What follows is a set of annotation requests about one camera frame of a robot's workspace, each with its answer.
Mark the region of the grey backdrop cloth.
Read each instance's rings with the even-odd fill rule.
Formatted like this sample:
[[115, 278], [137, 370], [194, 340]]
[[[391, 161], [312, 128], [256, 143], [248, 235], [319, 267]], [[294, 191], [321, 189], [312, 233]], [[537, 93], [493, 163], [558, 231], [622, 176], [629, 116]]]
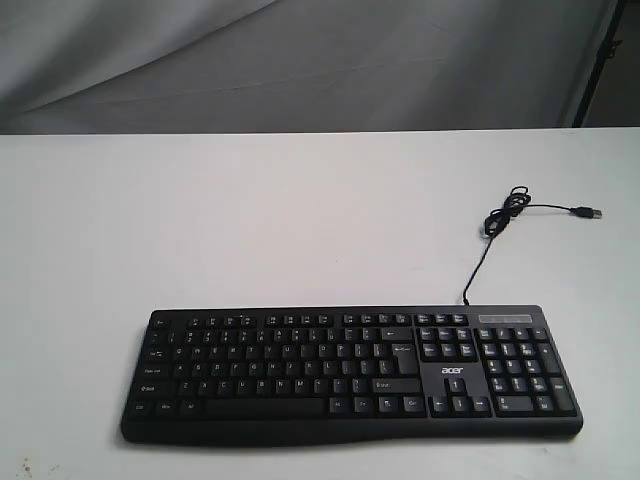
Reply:
[[5, 1], [5, 134], [571, 124], [611, 1]]

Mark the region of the black stand pole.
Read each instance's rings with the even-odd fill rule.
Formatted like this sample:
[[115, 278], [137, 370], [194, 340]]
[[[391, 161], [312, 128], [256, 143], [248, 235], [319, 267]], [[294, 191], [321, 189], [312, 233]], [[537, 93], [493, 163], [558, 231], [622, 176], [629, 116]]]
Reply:
[[625, 9], [629, 1], [618, 0], [609, 16], [607, 28], [598, 44], [598, 49], [594, 56], [594, 62], [584, 87], [580, 102], [575, 110], [575, 115], [571, 124], [572, 128], [582, 128], [591, 108], [592, 101], [596, 94], [600, 79], [604, 72], [607, 62], [613, 59], [616, 51], [623, 43], [622, 40], [616, 38], [616, 34], [623, 18]]

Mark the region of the black acer keyboard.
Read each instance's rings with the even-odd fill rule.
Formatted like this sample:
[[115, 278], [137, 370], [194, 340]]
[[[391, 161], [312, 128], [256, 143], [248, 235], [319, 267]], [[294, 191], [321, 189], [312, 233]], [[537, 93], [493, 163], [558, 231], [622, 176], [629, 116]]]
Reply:
[[156, 310], [130, 442], [274, 447], [570, 438], [583, 416], [537, 306]]

